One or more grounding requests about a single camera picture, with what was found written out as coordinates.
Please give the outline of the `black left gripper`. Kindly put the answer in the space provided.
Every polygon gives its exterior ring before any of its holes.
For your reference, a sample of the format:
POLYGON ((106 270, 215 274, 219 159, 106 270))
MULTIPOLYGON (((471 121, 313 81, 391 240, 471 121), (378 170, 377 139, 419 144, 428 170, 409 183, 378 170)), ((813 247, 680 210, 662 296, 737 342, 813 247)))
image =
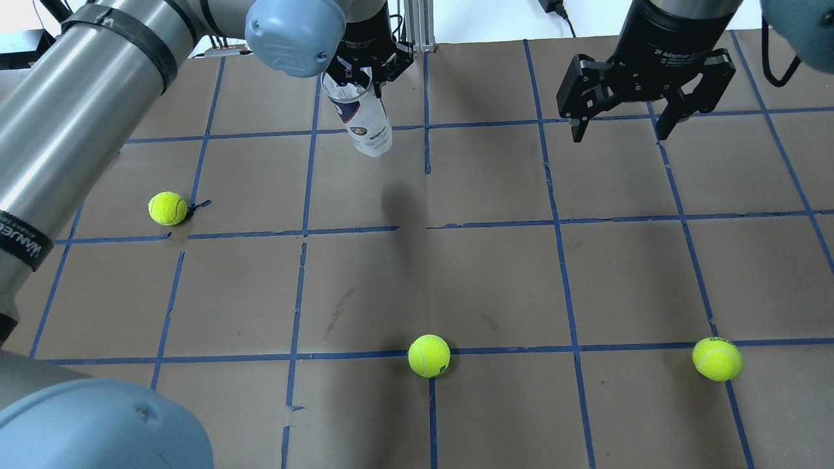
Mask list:
POLYGON ((347 23, 326 74, 339 87, 355 84, 364 66, 372 70, 373 92, 382 98, 385 83, 394 82, 414 62, 411 44, 398 39, 387 1, 346 1, 347 23))

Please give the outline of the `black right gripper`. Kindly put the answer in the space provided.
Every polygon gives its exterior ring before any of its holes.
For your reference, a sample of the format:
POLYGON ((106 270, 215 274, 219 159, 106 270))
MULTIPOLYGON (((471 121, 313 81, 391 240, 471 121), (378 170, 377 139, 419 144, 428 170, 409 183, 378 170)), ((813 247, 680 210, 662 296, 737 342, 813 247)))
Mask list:
POLYGON ((736 73, 717 43, 738 11, 735 1, 634 1, 614 53, 572 57, 556 95, 580 143, 597 115, 623 103, 664 99, 655 130, 665 141, 679 122, 712 112, 736 73))

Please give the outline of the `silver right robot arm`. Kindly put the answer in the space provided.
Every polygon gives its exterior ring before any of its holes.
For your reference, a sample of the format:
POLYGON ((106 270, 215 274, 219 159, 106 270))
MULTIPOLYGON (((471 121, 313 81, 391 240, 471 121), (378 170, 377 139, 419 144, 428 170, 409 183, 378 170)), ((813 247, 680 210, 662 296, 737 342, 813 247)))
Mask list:
MULTIPOLYGON (((634 1, 611 57, 572 57, 556 103, 580 143, 590 119, 623 103, 667 104, 656 122, 669 137, 694 113, 711 113, 736 73, 717 42, 739 1, 634 1)), ((832 73, 832 2, 762 1, 762 66, 777 88, 802 63, 832 73)))

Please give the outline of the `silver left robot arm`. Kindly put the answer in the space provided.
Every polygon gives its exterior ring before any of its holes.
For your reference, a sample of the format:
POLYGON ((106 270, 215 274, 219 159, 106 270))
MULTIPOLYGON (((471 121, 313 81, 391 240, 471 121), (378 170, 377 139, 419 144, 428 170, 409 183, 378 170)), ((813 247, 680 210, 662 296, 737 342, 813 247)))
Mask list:
MULTIPOLYGON (((234 38, 266 66, 379 90, 413 60, 387 1, 87 1, 2 98, 2 344, 18 297, 122 161, 204 36, 234 38)), ((3 468, 212 468, 188 408, 2 349, 3 468)))

